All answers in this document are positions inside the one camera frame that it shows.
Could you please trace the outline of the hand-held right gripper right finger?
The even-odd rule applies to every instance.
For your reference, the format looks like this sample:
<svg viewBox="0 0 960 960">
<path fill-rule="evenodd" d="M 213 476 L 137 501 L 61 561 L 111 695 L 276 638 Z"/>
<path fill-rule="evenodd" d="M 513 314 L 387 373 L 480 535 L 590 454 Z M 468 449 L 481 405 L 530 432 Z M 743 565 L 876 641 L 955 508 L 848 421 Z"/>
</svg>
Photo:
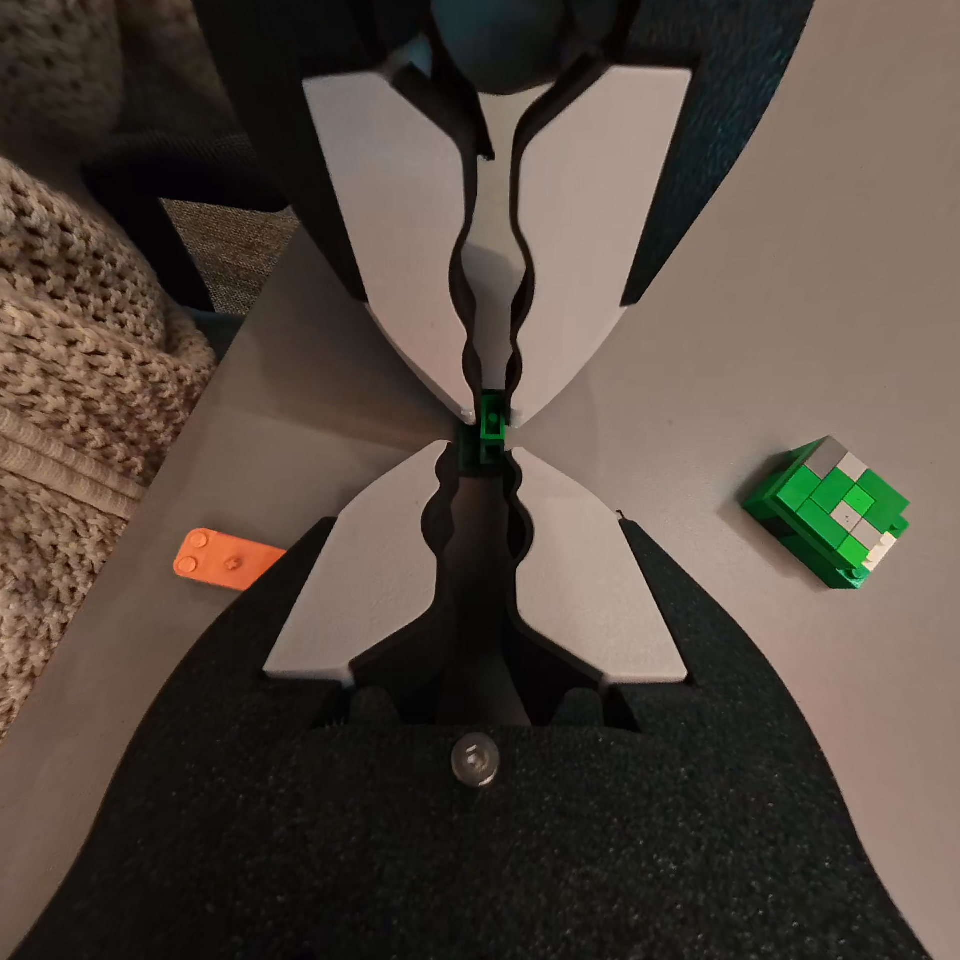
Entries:
<svg viewBox="0 0 960 960">
<path fill-rule="evenodd" d="M 621 517 L 522 447 L 503 466 L 508 508 L 503 656 L 530 722 L 546 726 L 573 690 L 631 726 L 619 689 L 673 688 L 689 675 Z"/>
</svg>

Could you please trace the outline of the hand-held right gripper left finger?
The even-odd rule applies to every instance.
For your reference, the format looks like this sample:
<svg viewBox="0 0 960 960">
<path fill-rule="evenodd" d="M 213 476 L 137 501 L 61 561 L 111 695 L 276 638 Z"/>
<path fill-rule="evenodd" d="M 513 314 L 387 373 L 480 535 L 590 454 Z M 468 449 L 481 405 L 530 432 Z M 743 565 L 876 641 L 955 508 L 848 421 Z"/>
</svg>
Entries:
<svg viewBox="0 0 960 960">
<path fill-rule="evenodd" d="M 459 484 L 454 444 L 435 440 L 342 509 L 263 664 L 272 684 L 381 690 L 404 722 L 437 722 L 457 636 L 446 553 Z"/>
</svg>

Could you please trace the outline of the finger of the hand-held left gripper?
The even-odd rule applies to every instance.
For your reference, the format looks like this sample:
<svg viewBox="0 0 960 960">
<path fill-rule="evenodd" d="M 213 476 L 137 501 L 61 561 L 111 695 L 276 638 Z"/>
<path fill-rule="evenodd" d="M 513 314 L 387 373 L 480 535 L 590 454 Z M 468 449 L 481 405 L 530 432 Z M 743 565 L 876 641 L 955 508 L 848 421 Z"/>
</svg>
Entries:
<svg viewBox="0 0 960 960">
<path fill-rule="evenodd" d="M 525 265 L 512 305 L 512 426 L 570 384 L 625 312 L 691 79 L 688 67 L 578 63 L 521 116 L 510 167 Z"/>
<path fill-rule="evenodd" d="M 476 304 L 462 260 L 477 194 L 474 116 L 412 65 L 302 85 L 369 313 L 432 393 L 475 421 Z"/>
</svg>

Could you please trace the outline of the dark green lego assembly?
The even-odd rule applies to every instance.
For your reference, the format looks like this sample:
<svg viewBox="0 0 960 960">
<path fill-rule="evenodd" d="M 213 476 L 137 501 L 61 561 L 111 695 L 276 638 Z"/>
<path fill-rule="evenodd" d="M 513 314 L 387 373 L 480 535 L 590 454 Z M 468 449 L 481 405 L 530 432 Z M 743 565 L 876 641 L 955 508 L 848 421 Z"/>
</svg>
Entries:
<svg viewBox="0 0 960 960">
<path fill-rule="evenodd" d="M 483 438 L 478 425 L 457 424 L 456 449 L 461 477 L 493 478 L 502 474 L 506 438 Z"/>
</svg>

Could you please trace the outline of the green white tiled lego block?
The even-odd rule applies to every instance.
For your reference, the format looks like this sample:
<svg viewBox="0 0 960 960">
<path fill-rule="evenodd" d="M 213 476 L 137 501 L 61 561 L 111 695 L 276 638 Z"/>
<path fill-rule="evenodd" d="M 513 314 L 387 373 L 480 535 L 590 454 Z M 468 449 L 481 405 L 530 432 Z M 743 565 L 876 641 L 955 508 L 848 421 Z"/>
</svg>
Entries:
<svg viewBox="0 0 960 960">
<path fill-rule="evenodd" d="M 906 534 L 908 499 L 832 436 L 783 453 L 742 506 L 833 590 L 863 587 Z"/>
</svg>

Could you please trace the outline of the orange brick separator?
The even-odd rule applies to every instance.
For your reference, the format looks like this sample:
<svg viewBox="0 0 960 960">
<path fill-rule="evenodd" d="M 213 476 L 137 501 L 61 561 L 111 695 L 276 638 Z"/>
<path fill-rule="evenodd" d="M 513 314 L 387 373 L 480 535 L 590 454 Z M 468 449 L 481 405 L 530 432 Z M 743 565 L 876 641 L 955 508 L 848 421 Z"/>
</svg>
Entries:
<svg viewBox="0 0 960 960">
<path fill-rule="evenodd" d="M 186 534 L 173 561 L 184 579 L 244 592 L 276 564 L 285 551 L 207 528 Z"/>
</svg>

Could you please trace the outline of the cream knit sweater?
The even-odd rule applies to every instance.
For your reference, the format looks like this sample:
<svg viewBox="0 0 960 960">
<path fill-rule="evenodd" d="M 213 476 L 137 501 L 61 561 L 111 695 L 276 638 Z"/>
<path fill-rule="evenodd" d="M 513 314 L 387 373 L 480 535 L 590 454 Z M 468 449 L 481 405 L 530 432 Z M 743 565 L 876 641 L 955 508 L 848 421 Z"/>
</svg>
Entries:
<svg viewBox="0 0 960 960">
<path fill-rule="evenodd" d="M 6 738 L 217 364 L 81 166 L 234 116 L 191 2 L 2 2 L 1 74 Z"/>
</svg>

